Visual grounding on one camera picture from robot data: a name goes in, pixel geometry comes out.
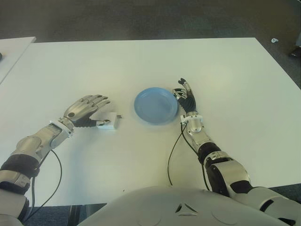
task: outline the white strap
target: white strap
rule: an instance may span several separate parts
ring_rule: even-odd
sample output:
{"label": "white strap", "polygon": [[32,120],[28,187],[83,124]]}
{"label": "white strap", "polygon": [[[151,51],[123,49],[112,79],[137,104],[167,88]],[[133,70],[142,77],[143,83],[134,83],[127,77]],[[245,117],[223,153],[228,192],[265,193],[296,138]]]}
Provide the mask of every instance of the white strap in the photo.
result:
{"label": "white strap", "polygon": [[68,137],[72,137],[73,130],[70,130],[68,127],[66,127],[64,124],[62,124],[58,120],[54,120],[54,121],[50,120],[50,123],[56,125],[58,128],[61,128],[62,132],[66,133],[68,135]]}

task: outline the small white object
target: small white object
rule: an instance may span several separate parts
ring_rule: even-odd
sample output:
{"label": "small white object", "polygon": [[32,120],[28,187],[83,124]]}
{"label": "small white object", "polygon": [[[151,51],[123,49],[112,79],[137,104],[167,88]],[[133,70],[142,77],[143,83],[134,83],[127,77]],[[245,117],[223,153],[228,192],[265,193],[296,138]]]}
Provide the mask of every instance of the small white object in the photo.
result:
{"label": "small white object", "polygon": [[273,38],[272,40],[271,40],[271,42],[272,43],[275,43],[275,42],[278,42],[279,40],[278,39],[275,39],[275,38]]}
{"label": "small white object", "polygon": [[101,120],[110,120],[110,123],[103,126],[97,126],[100,129],[116,129],[118,116],[116,112],[107,112],[102,114]]}

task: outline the white object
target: white object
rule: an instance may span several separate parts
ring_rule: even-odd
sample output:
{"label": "white object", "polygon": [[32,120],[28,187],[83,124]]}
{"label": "white object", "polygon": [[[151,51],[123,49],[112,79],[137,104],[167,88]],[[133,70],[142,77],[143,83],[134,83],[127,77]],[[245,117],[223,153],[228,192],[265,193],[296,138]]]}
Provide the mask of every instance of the white object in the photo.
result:
{"label": "white object", "polygon": [[273,38],[272,40],[271,40],[271,42],[272,43],[275,43],[275,42],[278,42],[279,40],[278,39],[275,39],[275,38]]}
{"label": "white object", "polygon": [[29,44],[35,40],[35,37],[0,40],[0,53],[2,54],[2,60],[0,60],[0,84]]}
{"label": "white object", "polygon": [[[247,169],[253,186],[300,183],[301,90],[255,38],[31,44],[0,86],[0,161],[77,99],[101,94],[123,119],[115,130],[75,128],[55,149],[63,179],[47,205],[104,203],[168,185],[166,164],[184,113],[170,124],[150,125],[136,115],[134,100],[148,87],[180,88],[181,77],[191,85],[206,132]],[[49,154],[36,179],[37,206],[59,175]],[[175,186],[205,188],[182,138],[170,177]]]}
{"label": "white object", "polygon": [[110,120],[110,122],[103,126],[98,126],[98,128],[100,128],[100,129],[116,129],[117,120],[118,120],[116,112],[104,112],[104,113],[102,113],[101,116],[102,116],[101,120]]}

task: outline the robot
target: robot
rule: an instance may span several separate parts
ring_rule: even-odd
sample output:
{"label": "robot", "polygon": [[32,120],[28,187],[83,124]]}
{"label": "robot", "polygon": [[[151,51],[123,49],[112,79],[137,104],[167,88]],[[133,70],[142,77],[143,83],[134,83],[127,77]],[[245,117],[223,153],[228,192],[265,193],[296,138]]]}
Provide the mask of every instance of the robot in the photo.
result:
{"label": "robot", "polygon": [[[80,226],[301,226],[301,205],[265,187],[253,187],[246,169],[222,151],[206,134],[202,117],[186,80],[174,89],[186,116],[186,135],[198,156],[212,191],[176,186],[154,186],[117,198]],[[24,196],[43,159],[74,132],[74,127],[104,125],[90,116],[110,101],[102,95],[85,96],[63,117],[36,134],[20,140],[0,169],[0,226],[21,226],[29,201]]]}

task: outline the blue plate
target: blue plate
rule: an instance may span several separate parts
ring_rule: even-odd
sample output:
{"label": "blue plate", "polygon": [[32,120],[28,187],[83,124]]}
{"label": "blue plate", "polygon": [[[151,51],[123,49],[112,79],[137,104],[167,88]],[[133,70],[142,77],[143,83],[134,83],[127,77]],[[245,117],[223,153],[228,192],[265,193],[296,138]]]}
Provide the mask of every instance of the blue plate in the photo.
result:
{"label": "blue plate", "polygon": [[178,103],[173,94],[166,89],[153,87],[138,94],[134,108],[141,119],[153,124],[162,124],[175,117]]}

